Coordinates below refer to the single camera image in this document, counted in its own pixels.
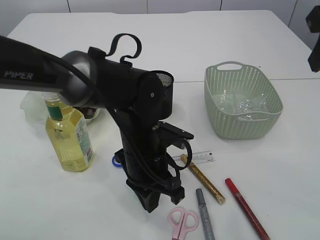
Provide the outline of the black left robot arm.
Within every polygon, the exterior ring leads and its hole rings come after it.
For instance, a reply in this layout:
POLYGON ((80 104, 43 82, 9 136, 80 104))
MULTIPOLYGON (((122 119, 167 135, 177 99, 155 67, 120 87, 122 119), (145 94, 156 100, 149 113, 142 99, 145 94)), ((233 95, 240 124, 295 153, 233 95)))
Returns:
POLYGON ((174 77, 163 70, 133 67, 142 51, 110 60, 121 35, 116 35, 109 52, 90 47, 63 57, 29 44, 0 38, 0 86, 3 89, 57 93, 69 106, 106 109, 119 127, 122 148, 115 153, 126 174, 127 185, 143 208, 152 212, 161 195, 178 204, 185 197, 180 172, 167 152, 169 146, 186 149, 193 134, 165 122, 172 114, 174 77))

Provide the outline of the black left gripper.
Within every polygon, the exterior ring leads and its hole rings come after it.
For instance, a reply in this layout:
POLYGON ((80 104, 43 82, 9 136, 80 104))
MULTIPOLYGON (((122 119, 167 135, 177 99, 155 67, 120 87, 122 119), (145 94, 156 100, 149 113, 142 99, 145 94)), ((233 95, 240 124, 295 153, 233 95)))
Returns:
POLYGON ((186 149, 193 135, 161 119, 164 87, 156 71, 134 68, 130 56, 109 60, 109 54, 90 47, 89 79, 95 90, 87 105, 105 108, 120 130, 122 148, 115 153, 126 174, 127 185, 142 207, 151 213, 167 195, 178 204, 185 197, 180 172, 167 152, 169 146, 186 149))

